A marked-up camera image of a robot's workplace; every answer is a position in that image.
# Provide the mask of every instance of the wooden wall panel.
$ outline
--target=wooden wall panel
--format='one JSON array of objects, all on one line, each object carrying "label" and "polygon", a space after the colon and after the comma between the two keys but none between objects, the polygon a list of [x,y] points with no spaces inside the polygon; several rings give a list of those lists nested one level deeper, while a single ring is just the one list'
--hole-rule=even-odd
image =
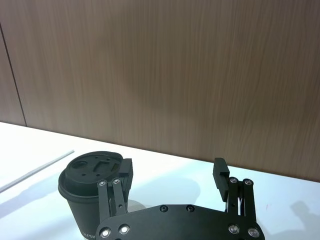
[{"label": "wooden wall panel", "polygon": [[0,122],[24,125],[17,89],[12,76],[7,51],[0,33]]},{"label": "wooden wall panel", "polygon": [[320,181],[320,1],[0,2],[27,125]]}]

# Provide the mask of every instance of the silver screw head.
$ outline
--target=silver screw head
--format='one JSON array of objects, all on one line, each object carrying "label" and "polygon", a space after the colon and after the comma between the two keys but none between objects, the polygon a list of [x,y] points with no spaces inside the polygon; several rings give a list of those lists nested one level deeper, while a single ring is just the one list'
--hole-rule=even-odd
[{"label": "silver screw head", "polygon": [[239,227],[237,225],[234,225],[234,224],[230,225],[228,227],[228,229],[229,229],[229,232],[232,233],[232,234],[238,234],[240,232]]},{"label": "silver screw head", "polygon": [[111,234],[111,230],[109,228],[106,228],[100,233],[100,236],[105,239],[109,237],[110,234]]},{"label": "silver screw head", "polygon": [[238,182],[238,180],[235,177],[230,177],[229,178],[230,182],[235,184],[236,182]]},{"label": "silver screw head", "polygon": [[250,179],[244,180],[244,183],[247,184],[247,185],[252,185],[253,184],[253,182]]},{"label": "silver screw head", "polygon": [[128,225],[122,225],[119,229],[119,233],[121,233],[122,235],[125,235],[129,232],[130,227]]},{"label": "silver screw head", "polygon": [[106,183],[107,183],[107,182],[106,182],[105,180],[102,180],[102,181],[99,182],[99,186],[106,185]]},{"label": "silver screw head", "polygon": [[253,238],[258,238],[260,236],[258,229],[253,228],[253,227],[250,227],[248,229],[248,234]]},{"label": "silver screw head", "polygon": [[116,178],[115,180],[113,180],[113,183],[114,183],[114,184],[120,183],[120,179]]}]

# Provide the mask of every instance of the black plastic lid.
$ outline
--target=black plastic lid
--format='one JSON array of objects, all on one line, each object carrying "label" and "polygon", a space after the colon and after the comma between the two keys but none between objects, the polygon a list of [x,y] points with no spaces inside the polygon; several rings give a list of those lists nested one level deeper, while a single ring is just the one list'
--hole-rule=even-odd
[{"label": "black plastic lid", "polygon": [[95,151],[78,156],[60,174],[60,194],[73,202],[98,198],[97,183],[102,179],[109,182],[117,177],[122,160],[119,153],[109,151]]}]

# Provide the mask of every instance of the bolt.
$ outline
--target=bolt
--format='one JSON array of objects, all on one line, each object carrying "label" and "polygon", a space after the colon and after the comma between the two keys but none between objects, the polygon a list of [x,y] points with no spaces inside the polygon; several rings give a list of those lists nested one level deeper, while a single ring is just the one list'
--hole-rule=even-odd
[{"label": "bolt", "polygon": [[188,205],[188,206],[186,206],[186,210],[187,210],[189,213],[192,213],[192,212],[195,210],[195,207],[192,206],[192,205]]},{"label": "bolt", "polygon": [[99,186],[106,185],[106,183],[107,183],[107,182],[106,182],[105,180],[102,180],[102,181],[99,182]]},{"label": "bolt", "polygon": [[252,185],[253,184],[253,182],[250,179],[245,179],[244,183],[247,184],[247,185]]},{"label": "bolt", "polygon": [[168,211],[168,207],[166,205],[161,205],[160,206],[160,211],[165,213],[166,211]]},{"label": "bolt", "polygon": [[229,229],[229,232],[232,234],[238,234],[240,232],[239,227],[234,224],[230,225],[228,229]]},{"label": "bolt", "polygon": [[105,239],[109,237],[110,234],[111,234],[111,230],[109,228],[106,228],[100,233],[100,236]]},{"label": "bolt", "polygon": [[229,178],[230,182],[235,184],[236,182],[238,182],[238,180],[235,177],[230,177]]},{"label": "bolt", "polygon": [[122,235],[125,235],[129,232],[130,227],[128,225],[123,225],[120,227],[119,233],[121,233]]},{"label": "bolt", "polygon": [[120,180],[118,178],[116,178],[115,180],[113,180],[113,183],[118,184],[118,183],[120,183]]},{"label": "bolt", "polygon": [[260,236],[259,231],[256,228],[250,227],[248,229],[248,234],[253,238],[258,238]]}]

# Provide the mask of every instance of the white tabletop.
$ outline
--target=white tabletop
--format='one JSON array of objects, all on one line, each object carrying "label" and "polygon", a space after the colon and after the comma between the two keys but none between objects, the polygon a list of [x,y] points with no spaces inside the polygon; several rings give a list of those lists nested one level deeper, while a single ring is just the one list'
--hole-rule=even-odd
[{"label": "white tabletop", "polygon": [[[6,131],[7,135],[0,134],[2,149],[48,145],[51,151],[44,152],[44,162],[55,158],[57,152],[73,149],[74,153],[0,193],[0,239],[83,239],[57,185],[59,174],[72,159],[92,151],[116,152],[132,158],[130,212],[161,204],[194,204],[220,211],[225,208],[212,176],[213,163],[0,123],[0,133],[8,128],[24,140],[5,141],[10,134]],[[34,153],[26,151],[24,159],[32,162]],[[24,160],[14,156],[12,159]],[[1,156],[0,176],[11,171],[2,167],[5,161]],[[254,181],[257,222],[266,240],[320,239],[320,183],[237,167],[229,170],[239,180]]]},{"label": "white tabletop", "polygon": [[73,144],[59,134],[5,123],[0,123],[0,146],[0,193],[73,152]]}]

